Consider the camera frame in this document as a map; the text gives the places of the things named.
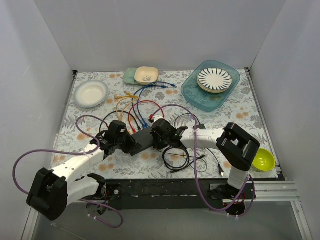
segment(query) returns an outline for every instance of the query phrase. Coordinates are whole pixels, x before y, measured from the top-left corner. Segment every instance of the floral tablecloth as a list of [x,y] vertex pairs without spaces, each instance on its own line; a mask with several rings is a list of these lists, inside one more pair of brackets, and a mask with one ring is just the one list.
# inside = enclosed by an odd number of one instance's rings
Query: floral tablecloth
[[[247,132],[256,137],[261,143],[261,147],[270,150],[269,143],[266,137],[264,126],[261,116],[256,106],[256,102],[253,96],[252,89],[250,87],[249,80],[244,70],[239,70],[241,80],[238,83],[235,90],[229,96],[228,100],[223,106],[214,112],[204,112],[196,107],[191,106],[186,102],[181,94],[181,86],[192,71],[160,71],[161,81],[173,83],[177,85],[177,88],[157,88],[146,89],[142,93],[141,100],[153,100],[161,106],[167,104],[179,104],[187,107],[193,112],[205,125],[207,129],[223,128],[229,122],[237,123],[244,128]],[[81,115],[94,115],[99,118],[104,118],[108,113],[116,109],[117,99],[115,95],[122,96],[125,91],[134,94],[140,86],[127,85],[123,82],[124,72],[82,72],[78,73],[74,89],[72,91],[72,97],[67,109],[66,117],[64,119],[62,132],[58,139],[57,150],[68,152],[79,152],[89,143],[90,139],[80,133],[75,127],[76,119]],[[107,99],[100,105],[93,108],[82,108],[75,104],[73,93],[75,89],[82,83],[91,80],[99,80],[105,82],[109,87],[109,95]],[[119,104],[119,109],[129,102],[129,100],[122,101]],[[145,103],[139,106],[142,116],[147,121],[150,114],[153,114],[157,107],[152,103]],[[164,108],[165,119],[174,123],[174,120],[181,114],[185,113],[180,108],[174,109]],[[116,119],[116,115],[111,115],[107,122],[111,122]],[[128,124],[128,116],[125,115],[123,121]],[[96,135],[99,132],[100,122],[93,118],[86,117],[81,122],[80,127],[84,131]],[[186,115],[178,119],[177,126],[192,127],[193,123],[190,116]],[[224,178],[227,178],[230,174],[230,163],[226,158],[218,151],[213,150],[218,161],[220,162],[224,170]],[[72,156],[56,154],[51,167],[54,168]],[[167,161],[174,165],[179,166],[185,161],[182,156],[168,155]],[[200,178],[221,178],[217,168],[217,162],[214,157],[207,151],[204,158],[207,162],[207,170],[205,172],[205,164],[202,161],[198,161],[197,166]],[[254,178],[277,178],[277,171],[273,169],[268,172],[258,172],[254,169],[250,170],[251,175]],[[162,153],[155,149],[149,148],[144,152],[135,156],[124,154],[120,150],[105,159],[103,162],[88,169],[84,175],[89,173],[96,173],[103,176],[106,179],[192,179],[194,178],[194,170],[189,167],[183,171],[177,173],[171,173],[164,165],[162,159]]]

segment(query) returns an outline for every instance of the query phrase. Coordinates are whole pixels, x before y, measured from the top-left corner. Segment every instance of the white wall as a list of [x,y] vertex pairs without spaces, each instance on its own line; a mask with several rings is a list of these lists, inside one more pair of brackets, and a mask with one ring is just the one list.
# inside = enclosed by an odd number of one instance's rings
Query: white wall
[[34,0],[73,70],[249,67],[286,0]]
[[320,1],[288,0],[252,66],[281,169],[320,239]]
[[[23,153],[52,149],[72,71],[32,0],[0,0],[0,238],[20,239],[30,208],[12,180]],[[18,167],[19,183],[29,190],[50,155],[33,154]]]

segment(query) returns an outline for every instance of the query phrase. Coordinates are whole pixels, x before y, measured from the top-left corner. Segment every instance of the striped plate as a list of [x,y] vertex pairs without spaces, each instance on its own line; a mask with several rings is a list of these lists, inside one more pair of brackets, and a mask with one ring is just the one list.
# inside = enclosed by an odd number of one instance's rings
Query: striped plate
[[210,93],[223,93],[232,84],[229,73],[219,68],[207,68],[198,74],[199,86]]

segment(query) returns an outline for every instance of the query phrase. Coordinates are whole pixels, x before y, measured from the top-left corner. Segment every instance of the gray floor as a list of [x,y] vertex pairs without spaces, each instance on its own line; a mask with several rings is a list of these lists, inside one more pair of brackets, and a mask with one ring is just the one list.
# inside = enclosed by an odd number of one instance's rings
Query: gray floor
[[[124,224],[111,229],[87,217],[84,203],[73,203],[54,223],[86,240],[213,240],[213,239],[302,239],[290,202],[256,202],[241,219],[207,209],[124,210]],[[118,216],[107,212],[105,219],[116,224]],[[40,216],[34,240],[77,240],[51,226]]]

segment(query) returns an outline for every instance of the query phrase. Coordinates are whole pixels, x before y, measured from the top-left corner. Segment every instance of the yellow bowl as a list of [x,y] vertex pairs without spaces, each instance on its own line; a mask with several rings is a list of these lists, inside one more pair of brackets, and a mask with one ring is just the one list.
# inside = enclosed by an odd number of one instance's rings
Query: yellow bowl
[[276,159],[268,150],[259,148],[252,165],[259,171],[268,172],[276,166]]

